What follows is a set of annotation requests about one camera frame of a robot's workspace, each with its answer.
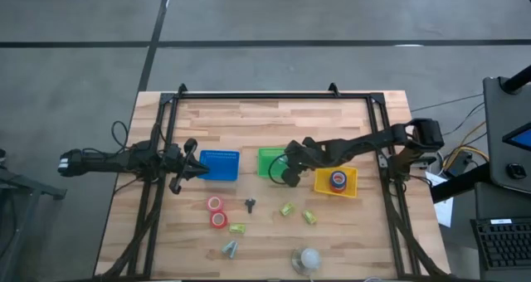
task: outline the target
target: gray floor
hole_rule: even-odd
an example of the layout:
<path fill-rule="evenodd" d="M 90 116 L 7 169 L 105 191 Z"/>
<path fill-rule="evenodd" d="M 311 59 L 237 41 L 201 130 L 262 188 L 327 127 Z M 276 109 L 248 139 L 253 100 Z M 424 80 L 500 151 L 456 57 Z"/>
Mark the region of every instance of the gray floor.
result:
<path fill-rule="evenodd" d="M 0 0 L 0 41 L 149 41 L 161 0 Z M 531 38 L 529 0 L 170 0 L 161 40 Z M 529 64 L 530 46 L 159 49 L 148 90 L 406 90 L 412 109 L 481 92 L 486 76 Z M 0 49 L 0 148 L 14 172 L 67 187 L 43 198 L 24 248 L 24 277 L 90 277 L 114 175 L 61 178 L 70 148 L 114 150 L 147 49 Z M 480 98 L 414 113 L 453 129 Z M 444 152 L 483 120 L 448 136 Z M 475 144 L 487 150 L 485 139 Z M 442 228 L 452 272 L 477 276 L 473 194 Z"/>

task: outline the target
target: green bin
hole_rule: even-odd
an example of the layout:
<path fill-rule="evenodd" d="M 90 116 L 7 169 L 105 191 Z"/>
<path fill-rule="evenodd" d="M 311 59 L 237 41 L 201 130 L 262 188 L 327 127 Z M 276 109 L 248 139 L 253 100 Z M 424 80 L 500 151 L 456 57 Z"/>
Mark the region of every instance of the green bin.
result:
<path fill-rule="evenodd" d="M 284 154 L 284 148 L 258 148 L 258 176 L 269 178 L 267 170 L 269 170 L 273 160 L 281 154 Z M 271 176 L 280 177 L 286 168 L 282 158 L 278 158 L 271 168 Z"/>

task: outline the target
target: red tape roll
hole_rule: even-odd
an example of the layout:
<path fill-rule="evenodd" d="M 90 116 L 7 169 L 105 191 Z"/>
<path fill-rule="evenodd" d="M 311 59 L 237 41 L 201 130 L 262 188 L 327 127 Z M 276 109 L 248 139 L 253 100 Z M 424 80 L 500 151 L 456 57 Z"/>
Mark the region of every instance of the red tape roll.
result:
<path fill-rule="evenodd" d="M 210 212 L 219 212 L 223 208 L 223 200 L 218 196 L 211 196 L 207 199 L 207 209 Z"/>
<path fill-rule="evenodd" d="M 222 229 L 227 225 L 227 215 L 223 211 L 213 212 L 210 215 L 210 224 L 214 228 Z"/>

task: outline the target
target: yellow bin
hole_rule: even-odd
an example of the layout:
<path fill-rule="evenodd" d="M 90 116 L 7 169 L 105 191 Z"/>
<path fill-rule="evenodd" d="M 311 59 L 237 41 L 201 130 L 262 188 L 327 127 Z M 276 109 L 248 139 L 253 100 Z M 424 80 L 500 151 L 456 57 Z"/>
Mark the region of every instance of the yellow bin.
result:
<path fill-rule="evenodd" d="M 347 175 L 347 186 L 341 193 L 330 189 L 330 175 L 334 171 L 343 171 Z M 321 168 L 315 170 L 314 191 L 324 194 L 355 198 L 358 195 L 358 170 L 350 167 Z"/>

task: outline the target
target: blue bin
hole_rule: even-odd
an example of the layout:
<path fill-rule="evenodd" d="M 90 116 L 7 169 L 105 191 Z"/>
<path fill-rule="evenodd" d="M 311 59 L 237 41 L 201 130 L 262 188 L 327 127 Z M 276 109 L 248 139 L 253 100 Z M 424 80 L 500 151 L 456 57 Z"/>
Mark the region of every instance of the blue bin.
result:
<path fill-rule="evenodd" d="M 199 178 L 222 181 L 236 181 L 238 179 L 240 152 L 202 150 L 199 160 L 210 168 L 209 173 L 199 175 Z"/>

